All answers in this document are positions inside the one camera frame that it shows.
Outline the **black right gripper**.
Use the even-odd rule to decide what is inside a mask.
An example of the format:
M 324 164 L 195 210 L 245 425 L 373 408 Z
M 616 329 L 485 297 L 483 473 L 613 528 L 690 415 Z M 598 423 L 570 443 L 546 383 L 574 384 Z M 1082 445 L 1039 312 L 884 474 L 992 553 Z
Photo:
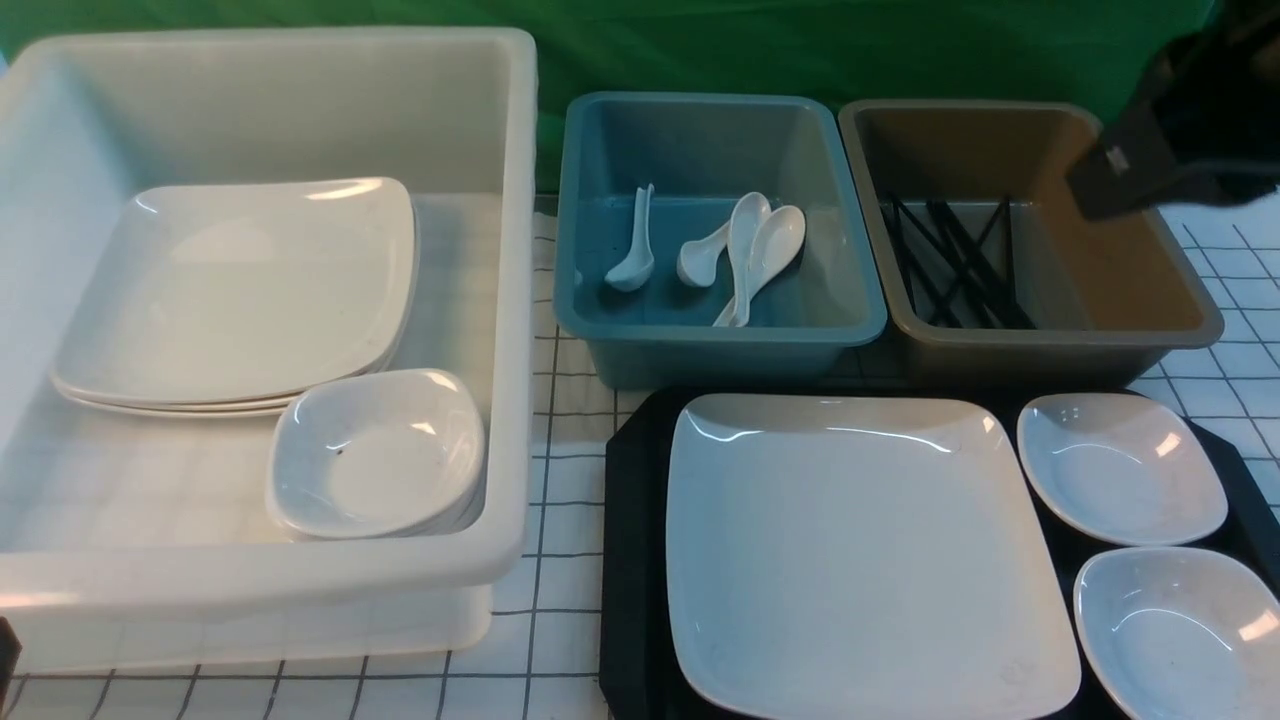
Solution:
M 1279 5 L 1224 1 L 1151 59 L 1123 113 L 1066 176 L 1080 214 L 1238 208 L 1277 191 Z

